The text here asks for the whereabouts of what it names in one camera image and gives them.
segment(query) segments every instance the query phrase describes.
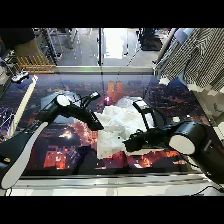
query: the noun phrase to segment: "striped fabric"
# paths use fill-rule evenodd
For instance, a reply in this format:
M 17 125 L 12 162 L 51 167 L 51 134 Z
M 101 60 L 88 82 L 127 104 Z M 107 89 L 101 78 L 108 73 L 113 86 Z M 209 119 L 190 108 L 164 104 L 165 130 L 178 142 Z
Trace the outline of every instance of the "striped fabric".
M 215 91 L 224 87 L 223 28 L 195 28 L 159 73 L 172 80 L 184 70 L 187 84 L 201 88 L 212 84 Z

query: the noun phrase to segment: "crumpled white fabric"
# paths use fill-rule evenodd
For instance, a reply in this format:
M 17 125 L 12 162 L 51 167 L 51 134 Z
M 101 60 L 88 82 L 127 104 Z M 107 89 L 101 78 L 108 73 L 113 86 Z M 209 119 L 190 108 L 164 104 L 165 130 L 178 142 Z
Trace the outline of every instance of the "crumpled white fabric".
M 112 156 L 116 152 L 124 151 L 127 155 L 147 154 L 150 149 L 142 149 L 133 153 L 126 151 L 123 141 L 129 139 L 137 129 L 146 131 L 141 114 L 132 106 L 127 108 L 118 106 L 106 106 L 103 113 L 95 113 L 104 130 L 98 131 L 97 158 L 103 159 Z M 153 128 L 154 122 L 151 114 L 146 114 L 149 128 Z

